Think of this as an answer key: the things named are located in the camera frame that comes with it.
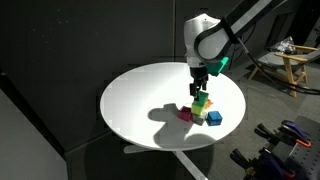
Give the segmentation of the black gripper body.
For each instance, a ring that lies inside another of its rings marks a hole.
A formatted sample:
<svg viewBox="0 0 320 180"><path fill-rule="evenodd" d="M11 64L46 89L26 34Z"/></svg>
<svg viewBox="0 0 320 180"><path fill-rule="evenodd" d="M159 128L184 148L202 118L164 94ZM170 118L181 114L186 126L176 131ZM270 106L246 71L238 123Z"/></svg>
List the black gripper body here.
<svg viewBox="0 0 320 180"><path fill-rule="evenodd" d="M200 87L200 81L202 79L208 80L208 71L205 66L198 67L198 68L190 68L191 77L193 78L193 84L195 84L197 87Z"/></svg>

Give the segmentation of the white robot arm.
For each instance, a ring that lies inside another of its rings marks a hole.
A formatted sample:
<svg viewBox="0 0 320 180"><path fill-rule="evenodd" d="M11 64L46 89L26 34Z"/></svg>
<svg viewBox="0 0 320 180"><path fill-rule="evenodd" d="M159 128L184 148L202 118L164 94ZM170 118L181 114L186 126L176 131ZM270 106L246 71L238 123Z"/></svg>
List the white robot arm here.
<svg viewBox="0 0 320 180"><path fill-rule="evenodd" d="M208 75L219 75L228 63L231 45L242 43L244 32L285 1L241 0L223 18L203 13L184 23L185 57L193 78L189 89L195 100L199 91L206 89Z"/></svg>

